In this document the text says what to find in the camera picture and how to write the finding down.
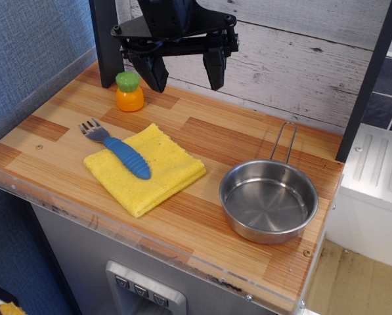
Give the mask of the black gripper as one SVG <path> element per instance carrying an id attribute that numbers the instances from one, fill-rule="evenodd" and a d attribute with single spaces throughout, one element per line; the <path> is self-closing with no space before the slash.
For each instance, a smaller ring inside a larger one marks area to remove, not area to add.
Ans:
<path id="1" fill-rule="evenodd" d="M 197 1 L 139 1 L 142 15 L 111 29 L 134 69 L 156 92 L 168 72 L 160 56 L 203 54 L 211 89 L 225 82 L 226 58 L 238 51 L 236 17 L 205 9 Z"/>

